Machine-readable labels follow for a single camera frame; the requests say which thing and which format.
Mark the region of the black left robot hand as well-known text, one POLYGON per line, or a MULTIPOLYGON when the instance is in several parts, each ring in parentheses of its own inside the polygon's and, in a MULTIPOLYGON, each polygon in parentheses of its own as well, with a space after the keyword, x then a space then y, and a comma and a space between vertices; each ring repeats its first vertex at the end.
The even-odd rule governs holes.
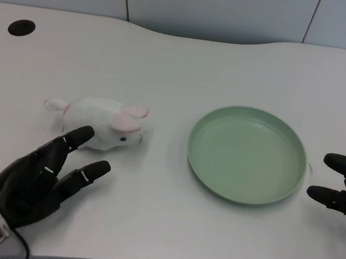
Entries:
POLYGON ((0 173, 0 214, 11 230, 34 224, 53 214, 60 204, 111 170, 98 161, 58 178, 69 153, 95 132, 83 126, 42 145, 0 173))

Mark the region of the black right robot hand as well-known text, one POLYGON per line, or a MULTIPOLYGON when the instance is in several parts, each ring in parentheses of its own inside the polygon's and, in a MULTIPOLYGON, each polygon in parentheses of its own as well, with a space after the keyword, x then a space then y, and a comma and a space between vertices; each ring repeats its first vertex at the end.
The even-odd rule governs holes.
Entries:
MULTIPOLYGON (((328 153, 323 159, 324 163, 330 169, 344 176, 344 185, 346 187, 346 156, 337 153, 328 153)), ((336 210, 346 216, 346 189, 336 191, 323 186, 309 186, 307 194, 328 209, 336 210)))

